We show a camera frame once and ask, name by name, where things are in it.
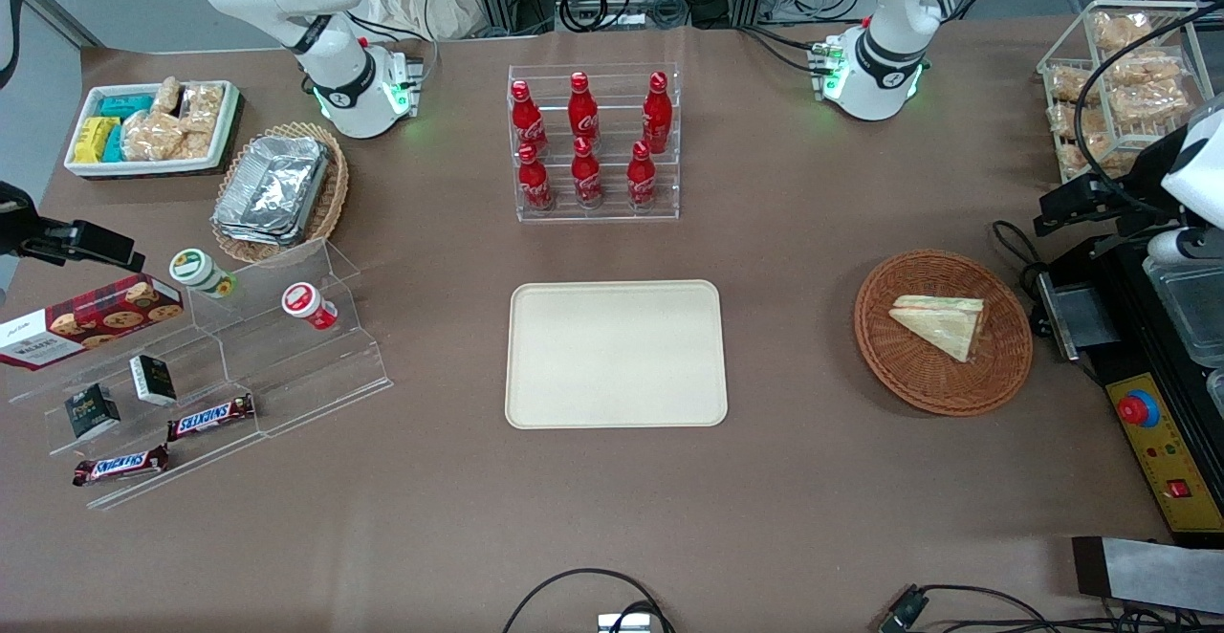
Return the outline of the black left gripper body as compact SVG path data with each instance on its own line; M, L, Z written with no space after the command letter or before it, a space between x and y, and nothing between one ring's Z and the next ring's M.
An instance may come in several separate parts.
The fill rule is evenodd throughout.
M1147 144L1137 155L1129 174L1121 179L1122 189L1129 196L1155 209L1148 211L1146 207L1141 209L1140 206L1132 204L1132 208L1121 215L1121 238L1142 236L1151 229L1166 228L1174 223L1181 227L1196 220L1196 215L1189 213L1186 207L1162 186L1181 152L1186 135L1189 127L1181 126L1162 140Z

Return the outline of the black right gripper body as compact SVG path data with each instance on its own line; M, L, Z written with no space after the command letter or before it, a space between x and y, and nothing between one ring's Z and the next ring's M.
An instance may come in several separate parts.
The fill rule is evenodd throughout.
M1 182L1 253L44 262L67 262L73 225L35 211L34 201L9 182Z

